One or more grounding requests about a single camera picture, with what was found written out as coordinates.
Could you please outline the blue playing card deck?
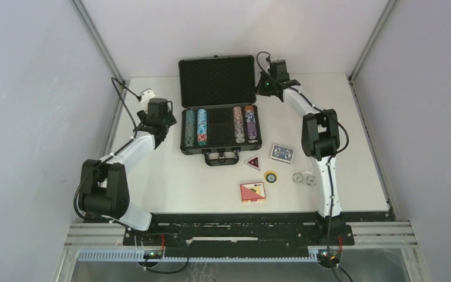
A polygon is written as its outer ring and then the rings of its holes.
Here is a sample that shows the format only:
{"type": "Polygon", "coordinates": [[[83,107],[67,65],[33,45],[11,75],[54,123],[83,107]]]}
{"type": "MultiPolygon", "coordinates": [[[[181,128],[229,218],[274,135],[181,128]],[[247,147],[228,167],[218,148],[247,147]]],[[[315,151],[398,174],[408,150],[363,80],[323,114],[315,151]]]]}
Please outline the blue playing card deck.
{"type": "Polygon", "coordinates": [[[278,162],[291,164],[294,157],[294,149],[278,144],[273,144],[270,159],[278,162]]]}

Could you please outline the red triangular dealer button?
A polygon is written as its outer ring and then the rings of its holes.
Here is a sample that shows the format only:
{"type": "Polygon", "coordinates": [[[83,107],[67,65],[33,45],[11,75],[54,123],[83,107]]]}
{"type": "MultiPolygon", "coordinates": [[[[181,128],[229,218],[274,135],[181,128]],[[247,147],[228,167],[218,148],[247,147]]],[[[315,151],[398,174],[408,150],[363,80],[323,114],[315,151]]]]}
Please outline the red triangular dealer button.
{"type": "Polygon", "coordinates": [[[259,155],[256,155],[256,156],[253,156],[253,157],[249,158],[248,160],[246,160],[244,162],[244,164],[247,165],[250,168],[253,168],[253,169],[257,170],[257,171],[261,170],[260,156],[259,155]]]}

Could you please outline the yellow round blind button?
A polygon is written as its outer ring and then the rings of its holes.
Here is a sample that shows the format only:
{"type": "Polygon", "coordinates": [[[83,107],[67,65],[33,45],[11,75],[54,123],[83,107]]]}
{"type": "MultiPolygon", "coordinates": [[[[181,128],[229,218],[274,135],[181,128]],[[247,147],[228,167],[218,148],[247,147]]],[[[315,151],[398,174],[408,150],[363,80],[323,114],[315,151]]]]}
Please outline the yellow round blind button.
{"type": "Polygon", "coordinates": [[[267,171],[264,173],[264,179],[267,183],[275,183],[278,180],[278,176],[275,171],[267,171]]]}

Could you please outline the white poker chip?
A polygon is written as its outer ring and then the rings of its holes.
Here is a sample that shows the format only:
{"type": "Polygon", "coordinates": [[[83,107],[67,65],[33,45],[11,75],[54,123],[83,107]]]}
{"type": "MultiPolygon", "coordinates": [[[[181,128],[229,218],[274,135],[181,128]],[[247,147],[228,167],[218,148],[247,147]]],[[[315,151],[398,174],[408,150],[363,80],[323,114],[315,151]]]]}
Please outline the white poker chip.
{"type": "Polygon", "coordinates": [[[292,181],[293,181],[294,183],[302,183],[303,180],[304,180],[304,176],[303,176],[302,173],[294,173],[294,174],[292,175],[292,181]]]}

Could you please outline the clear round button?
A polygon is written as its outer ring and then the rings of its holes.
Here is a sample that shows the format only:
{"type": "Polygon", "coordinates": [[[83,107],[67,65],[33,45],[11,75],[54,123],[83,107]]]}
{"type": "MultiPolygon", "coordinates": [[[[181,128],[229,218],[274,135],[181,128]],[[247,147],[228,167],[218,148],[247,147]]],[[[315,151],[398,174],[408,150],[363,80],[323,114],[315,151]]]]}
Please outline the clear round button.
{"type": "Polygon", "coordinates": [[[306,186],[315,186],[317,184],[317,179],[311,172],[302,172],[302,184],[306,186]]]}

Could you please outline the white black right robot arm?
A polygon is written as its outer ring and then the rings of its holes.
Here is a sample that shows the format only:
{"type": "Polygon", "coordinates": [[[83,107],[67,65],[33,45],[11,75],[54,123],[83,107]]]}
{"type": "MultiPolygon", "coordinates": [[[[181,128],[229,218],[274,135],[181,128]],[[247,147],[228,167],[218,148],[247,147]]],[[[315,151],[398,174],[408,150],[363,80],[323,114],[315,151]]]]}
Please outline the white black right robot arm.
{"type": "Polygon", "coordinates": [[[349,145],[348,131],[338,120],[335,109],[325,109],[310,101],[301,84],[291,79],[285,60],[266,57],[268,68],[260,60],[260,80],[255,91],[261,96],[275,96],[286,103],[302,119],[301,147],[310,159],[318,177],[319,206],[317,213],[324,219],[342,213],[336,183],[336,156],[349,145]]]}

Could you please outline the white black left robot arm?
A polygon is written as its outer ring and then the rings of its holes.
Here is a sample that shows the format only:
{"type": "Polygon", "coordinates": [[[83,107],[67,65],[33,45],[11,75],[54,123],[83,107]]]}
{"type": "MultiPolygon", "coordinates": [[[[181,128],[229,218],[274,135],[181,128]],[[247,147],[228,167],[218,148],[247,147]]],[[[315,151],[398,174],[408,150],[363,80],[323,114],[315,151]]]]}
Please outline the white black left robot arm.
{"type": "Polygon", "coordinates": [[[127,174],[161,145],[177,120],[172,101],[165,98],[150,98],[137,115],[140,123],[124,145],[101,159],[83,163],[73,207],[81,218],[97,216],[137,230],[139,240],[152,245],[159,240],[160,229],[151,224],[149,211],[131,201],[127,174]]]}

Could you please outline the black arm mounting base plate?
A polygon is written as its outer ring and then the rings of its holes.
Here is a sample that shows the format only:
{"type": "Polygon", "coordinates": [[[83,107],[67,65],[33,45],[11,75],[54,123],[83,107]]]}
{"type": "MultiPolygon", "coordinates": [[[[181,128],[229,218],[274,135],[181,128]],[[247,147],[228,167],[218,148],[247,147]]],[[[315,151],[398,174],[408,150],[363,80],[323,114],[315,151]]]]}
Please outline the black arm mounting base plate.
{"type": "Polygon", "coordinates": [[[246,214],[156,214],[148,231],[128,230],[130,236],[123,240],[124,247],[142,248],[165,247],[166,255],[169,257],[209,257],[209,258],[281,258],[281,257],[304,257],[308,254],[309,246],[299,244],[286,246],[281,241],[268,241],[266,243],[219,243],[219,242],[196,242],[187,244],[181,237],[169,237],[170,233],[186,230],[197,226],[199,230],[203,227],[233,226],[238,231],[238,225],[247,226],[248,231],[263,231],[261,226],[270,224],[287,224],[300,228],[303,223],[312,227],[308,229],[308,238],[311,243],[322,244],[323,247],[337,246],[343,244],[349,246],[354,244],[352,237],[345,237],[351,233],[350,222],[390,222],[395,221],[391,211],[369,211],[369,212],[344,212],[341,219],[333,219],[331,228],[327,231],[326,224],[316,213],[246,213],[246,214]]]}

